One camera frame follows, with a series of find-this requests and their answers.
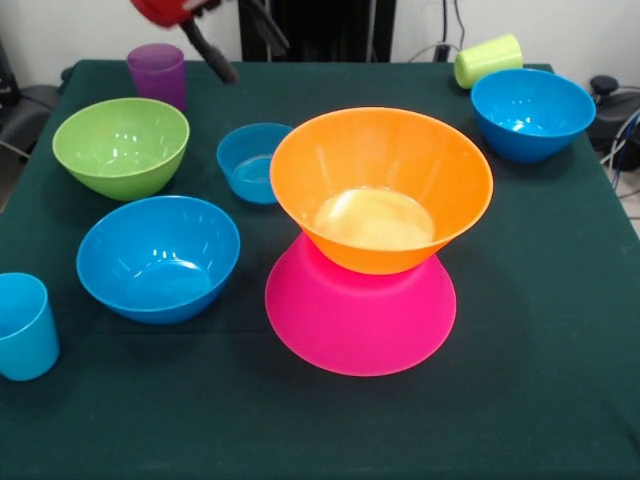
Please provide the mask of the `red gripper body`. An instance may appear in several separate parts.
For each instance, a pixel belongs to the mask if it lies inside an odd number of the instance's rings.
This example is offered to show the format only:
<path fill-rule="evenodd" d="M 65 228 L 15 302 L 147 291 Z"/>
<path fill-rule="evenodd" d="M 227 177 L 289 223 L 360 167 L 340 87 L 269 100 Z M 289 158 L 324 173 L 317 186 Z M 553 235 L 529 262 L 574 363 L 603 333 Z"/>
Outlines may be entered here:
<path fill-rule="evenodd" d="M 134 8 L 146 19 L 163 28 L 173 27 L 193 18 L 192 11 L 199 0 L 131 0 Z"/>

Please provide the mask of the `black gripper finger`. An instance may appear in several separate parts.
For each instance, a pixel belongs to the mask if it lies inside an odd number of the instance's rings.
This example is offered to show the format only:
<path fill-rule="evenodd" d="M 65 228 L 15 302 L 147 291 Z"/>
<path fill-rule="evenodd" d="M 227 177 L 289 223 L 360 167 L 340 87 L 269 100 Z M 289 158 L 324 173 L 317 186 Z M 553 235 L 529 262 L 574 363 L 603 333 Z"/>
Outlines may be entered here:
<path fill-rule="evenodd" d="M 180 28 L 186 35 L 189 43 L 223 83 L 238 82 L 239 75 L 236 69 L 217 47 L 211 45 L 206 40 L 194 20 L 182 22 Z"/>
<path fill-rule="evenodd" d="M 244 0 L 258 34 L 269 46 L 272 53 L 286 53 L 289 42 L 261 1 Z"/>

